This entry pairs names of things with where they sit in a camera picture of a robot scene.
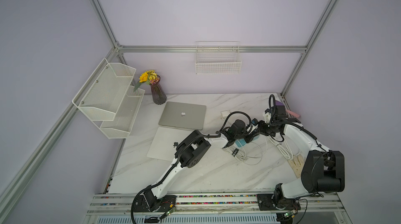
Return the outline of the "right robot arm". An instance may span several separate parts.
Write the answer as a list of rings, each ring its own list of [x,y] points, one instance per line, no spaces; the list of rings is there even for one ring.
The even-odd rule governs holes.
[[[291,140],[300,151],[304,164],[299,178],[276,185],[272,202],[284,209],[293,201],[312,194],[336,193],[345,189],[345,157],[321,144],[297,118],[287,114],[285,105],[270,95],[260,133],[281,144]]]

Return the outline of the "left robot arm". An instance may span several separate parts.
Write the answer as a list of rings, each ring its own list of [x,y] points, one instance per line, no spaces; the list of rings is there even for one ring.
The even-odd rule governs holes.
[[[137,208],[144,204],[146,210],[156,211],[181,172],[197,165],[213,145],[224,149],[232,146],[236,140],[253,139],[259,121],[256,118],[248,120],[248,124],[235,120],[231,126],[223,126],[215,134],[193,131],[175,148],[173,161],[162,176],[136,195],[133,206]]]

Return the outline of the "turquoise power strip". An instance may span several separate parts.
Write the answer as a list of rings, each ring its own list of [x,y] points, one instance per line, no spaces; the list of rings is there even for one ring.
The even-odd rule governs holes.
[[[260,135],[259,135],[258,133],[247,135],[247,136],[245,136],[245,137],[243,137],[243,138],[237,139],[237,140],[235,141],[235,145],[236,145],[238,148],[244,147],[246,144],[251,143],[252,141],[258,139],[259,136],[260,136]]]

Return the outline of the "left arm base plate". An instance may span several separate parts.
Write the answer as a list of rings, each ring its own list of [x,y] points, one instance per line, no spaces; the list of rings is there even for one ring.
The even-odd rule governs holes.
[[[167,212],[172,208],[171,205],[176,205],[175,195],[166,195],[165,197],[147,201],[144,195],[137,195],[134,199],[131,212],[132,213],[152,213],[152,212]]]

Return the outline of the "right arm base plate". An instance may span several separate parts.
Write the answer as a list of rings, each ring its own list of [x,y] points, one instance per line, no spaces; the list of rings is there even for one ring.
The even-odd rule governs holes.
[[[260,210],[300,210],[300,204],[295,199],[286,199],[274,194],[257,194]]]

